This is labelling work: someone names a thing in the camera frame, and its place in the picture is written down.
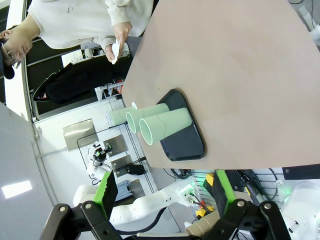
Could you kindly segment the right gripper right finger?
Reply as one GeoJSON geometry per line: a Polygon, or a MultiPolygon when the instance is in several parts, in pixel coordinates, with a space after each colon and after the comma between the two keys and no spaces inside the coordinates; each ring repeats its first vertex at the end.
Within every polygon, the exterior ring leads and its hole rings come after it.
{"type": "Polygon", "coordinates": [[[215,200],[219,219],[204,235],[205,240],[232,240],[239,231],[250,232],[254,240],[290,240],[291,236],[278,205],[263,201],[259,205],[236,198],[224,170],[213,173],[213,183],[204,187],[215,200]]]}

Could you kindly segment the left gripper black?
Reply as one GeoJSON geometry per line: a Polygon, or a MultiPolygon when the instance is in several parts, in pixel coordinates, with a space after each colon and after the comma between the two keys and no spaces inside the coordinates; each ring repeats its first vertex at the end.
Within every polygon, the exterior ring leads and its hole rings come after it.
{"type": "Polygon", "coordinates": [[[107,145],[106,148],[102,148],[100,144],[93,145],[94,146],[94,153],[93,153],[93,159],[98,162],[103,162],[107,158],[107,154],[112,151],[112,147],[110,145],[107,145]]]}

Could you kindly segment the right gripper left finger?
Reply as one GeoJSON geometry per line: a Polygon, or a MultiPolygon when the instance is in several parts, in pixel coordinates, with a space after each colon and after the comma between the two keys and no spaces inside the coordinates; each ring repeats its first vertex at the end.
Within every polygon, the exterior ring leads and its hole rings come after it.
{"type": "Polygon", "coordinates": [[[114,173],[105,173],[93,200],[73,208],[65,203],[52,208],[40,239],[78,240],[82,233],[91,232],[96,240],[121,240],[121,235],[111,224],[117,194],[114,173]]]}

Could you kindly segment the person's right hand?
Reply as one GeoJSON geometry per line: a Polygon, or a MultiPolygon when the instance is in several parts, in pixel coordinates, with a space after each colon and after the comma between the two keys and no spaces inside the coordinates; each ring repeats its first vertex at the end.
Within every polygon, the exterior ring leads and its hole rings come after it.
{"type": "Polygon", "coordinates": [[[112,50],[112,44],[109,44],[105,47],[105,56],[107,57],[108,61],[112,63],[114,60],[117,60],[118,58],[115,57],[113,50],[112,50]]]}

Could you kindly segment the person's left hand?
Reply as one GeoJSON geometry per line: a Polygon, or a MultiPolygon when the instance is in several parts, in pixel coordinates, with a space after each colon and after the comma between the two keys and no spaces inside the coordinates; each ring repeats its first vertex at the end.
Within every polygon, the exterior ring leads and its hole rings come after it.
{"type": "Polygon", "coordinates": [[[124,48],[124,43],[128,38],[128,35],[132,29],[132,24],[127,22],[122,22],[115,24],[113,27],[114,36],[119,44],[119,49],[122,51],[124,48]]]}

